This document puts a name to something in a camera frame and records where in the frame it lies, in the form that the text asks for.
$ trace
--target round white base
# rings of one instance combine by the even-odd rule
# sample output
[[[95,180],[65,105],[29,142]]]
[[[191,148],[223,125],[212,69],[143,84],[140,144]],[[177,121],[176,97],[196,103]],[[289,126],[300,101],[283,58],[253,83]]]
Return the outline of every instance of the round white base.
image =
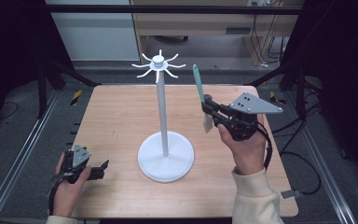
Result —
[[[180,179],[187,174],[194,161],[194,149],[184,136],[174,132],[167,132],[167,135],[167,157],[163,155],[161,133],[147,137],[138,152],[141,170],[149,178],[161,183]]]

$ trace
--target green handle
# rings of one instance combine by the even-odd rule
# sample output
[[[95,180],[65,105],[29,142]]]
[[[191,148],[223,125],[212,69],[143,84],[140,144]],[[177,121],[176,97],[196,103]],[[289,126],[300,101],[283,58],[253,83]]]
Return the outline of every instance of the green handle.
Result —
[[[205,98],[203,96],[203,90],[202,90],[200,71],[196,64],[193,65],[193,74],[194,74],[194,79],[196,79],[197,89],[199,89],[200,99],[203,103],[205,103]]]

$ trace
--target black strap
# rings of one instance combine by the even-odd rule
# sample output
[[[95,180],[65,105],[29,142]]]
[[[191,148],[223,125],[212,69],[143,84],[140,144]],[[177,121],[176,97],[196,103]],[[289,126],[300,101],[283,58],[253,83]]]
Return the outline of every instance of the black strap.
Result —
[[[266,158],[264,160],[264,167],[266,168],[266,171],[267,171],[267,169],[269,168],[269,162],[271,161],[271,157],[272,157],[272,143],[271,143],[271,139],[269,138],[269,133],[267,132],[267,129],[260,122],[253,124],[253,123],[246,122],[244,120],[237,120],[237,121],[242,123],[246,127],[250,127],[252,129],[256,130],[257,132],[261,133],[266,138],[268,146],[266,148],[267,154],[266,154]],[[257,125],[260,125],[263,128],[263,130],[258,128]]]
[[[48,215],[49,216],[52,216],[53,215],[53,210],[54,210],[54,197],[55,197],[55,194],[57,192],[57,188],[58,186],[61,184],[62,181],[57,181],[54,185],[53,188],[51,188],[51,191],[50,191],[50,196],[48,198]]]

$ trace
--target hand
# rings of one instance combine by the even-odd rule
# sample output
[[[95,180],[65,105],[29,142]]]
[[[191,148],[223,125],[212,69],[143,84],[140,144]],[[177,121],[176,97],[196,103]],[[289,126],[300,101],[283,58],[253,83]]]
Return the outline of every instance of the hand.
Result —
[[[263,124],[263,115],[257,115],[258,122]],[[264,169],[266,138],[259,132],[248,140],[234,141],[223,124],[217,125],[222,142],[231,149],[240,175],[252,175]]]
[[[63,160],[63,153],[60,161],[56,167],[56,174],[60,171]],[[91,173],[91,167],[87,166],[75,184],[70,184],[68,181],[63,180],[58,186],[56,194],[54,196],[54,209],[53,216],[58,217],[70,217],[74,211],[77,201],[80,196],[80,192],[83,189],[84,184],[89,178]]]

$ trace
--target aluminum rail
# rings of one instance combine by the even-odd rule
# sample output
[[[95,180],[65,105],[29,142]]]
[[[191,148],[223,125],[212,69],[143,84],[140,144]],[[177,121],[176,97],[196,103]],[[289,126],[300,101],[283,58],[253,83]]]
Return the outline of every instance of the aluminum rail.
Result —
[[[50,117],[51,111],[53,110],[57,102],[59,94],[60,94],[59,91],[54,91],[52,93],[48,103],[49,107],[44,117],[36,121],[36,124],[34,125],[34,128],[32,129],[30,135],[25,141],[19,155],[17,156],[17,159],[14,161],[9,172],[7,173],[7,176],[0,187],[0,212],[2,211],[2,208],[5,205],[10,192],[13,190],[14,185],[19,179],[21,171],[24,168],[25,163],[28,161],[28,158],[34,149],[34,145],[36,144],[37,139],[42,133],[48,121],[48,118]]]
[[[108,5],[28,5],[26,10],[67,13],[173,13],[173,14],[250,14],[303,15],[324,12],[324,8],[302,7],[218,7],[218,6],[108,6]]]
[[[291,94],[285,93],[285,98],[288,99],[289,105],[291,106],[292,112],[296,118],[298,115],[296,113],[295,99]],[[312,135],[310,134],[310,130],[305,126],[302,131],[304,140],[306,142],[307,149],[309,151],[310,157],[314,162],[315,168],[318,170],[321,175],[322,182],[324,183],[324,189],[326,190],[327,195],[330,198],[330,201],[336,210],[337,216],[342,224],[355,224],[356,220],[349,208],[336,180],[333,177],[330,169],[328,168],[324,158],[316,146],[316,143],[313,141]]]

